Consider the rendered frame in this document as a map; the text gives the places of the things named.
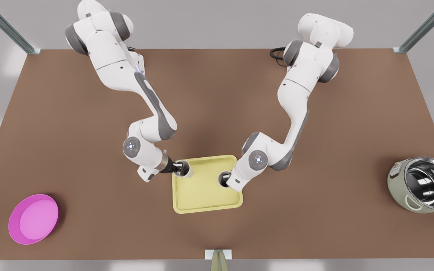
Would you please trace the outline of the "grey-green pot with steel inside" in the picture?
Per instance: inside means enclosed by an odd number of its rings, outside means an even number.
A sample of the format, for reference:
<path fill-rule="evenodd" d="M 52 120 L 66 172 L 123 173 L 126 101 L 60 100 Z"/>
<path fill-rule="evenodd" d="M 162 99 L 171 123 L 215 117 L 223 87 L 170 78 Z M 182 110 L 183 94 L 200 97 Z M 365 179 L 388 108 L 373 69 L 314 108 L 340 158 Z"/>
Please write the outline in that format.
<path fill-rule="evenodd" d="M 406 210 L 434 213 L 434 158 L 396 162 L 387 174 L 387 186 L 393 199 Z"/>

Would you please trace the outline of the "silver frame post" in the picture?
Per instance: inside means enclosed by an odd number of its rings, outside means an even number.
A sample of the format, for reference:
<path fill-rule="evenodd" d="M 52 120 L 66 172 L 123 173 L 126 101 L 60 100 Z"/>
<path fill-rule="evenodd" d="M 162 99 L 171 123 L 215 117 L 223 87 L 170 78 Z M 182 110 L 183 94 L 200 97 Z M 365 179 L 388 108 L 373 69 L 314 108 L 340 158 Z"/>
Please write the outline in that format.
<path fill-rule="evenodd" d="M 205 260 L 211 260 L 210 271 L 230 271 L 227 260 L 231 259 L 231 249 L 205 250 Z"/>
<path fill-rule="evenodd" d="M 38 55 L 41 49 L 34 48 L 1 14 L 0 29 L 26 54 Z"/>
<path fill-rule="evenodd" d="M 392 48 L 394 53 L 408 53 L 434 27 L 434 12 L 423 24 L 399 47 Z"/>

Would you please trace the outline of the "pink round bowl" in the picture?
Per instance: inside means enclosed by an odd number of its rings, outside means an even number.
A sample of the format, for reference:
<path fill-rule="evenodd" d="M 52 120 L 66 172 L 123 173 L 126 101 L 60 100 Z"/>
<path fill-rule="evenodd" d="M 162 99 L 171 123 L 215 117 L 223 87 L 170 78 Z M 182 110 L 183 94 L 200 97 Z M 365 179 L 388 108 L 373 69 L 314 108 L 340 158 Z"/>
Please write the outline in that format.
<path fill-rule="evenodd" d="M 45 194 L 31 195 L 19 202 L 12 211 L 8 233 L 18 244 L 33 245 L 55 230 L 59 217 L 55 199 Z"/>

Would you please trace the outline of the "yellow rectangular tray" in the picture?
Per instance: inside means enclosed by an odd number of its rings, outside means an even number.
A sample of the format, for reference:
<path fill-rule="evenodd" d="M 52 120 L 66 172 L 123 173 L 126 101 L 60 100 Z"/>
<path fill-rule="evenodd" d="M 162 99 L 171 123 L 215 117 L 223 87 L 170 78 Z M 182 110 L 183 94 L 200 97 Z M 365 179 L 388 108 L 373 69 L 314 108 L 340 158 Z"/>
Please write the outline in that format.
<path fill-rule="evenodd" d="M 172 175 L 173 209 L 178 214 L 238 208 L 243 193 L 219 184 L 219 175 L 230 172 L 237 162 L 233 155 L 188 158 L 191 177 Z"/>

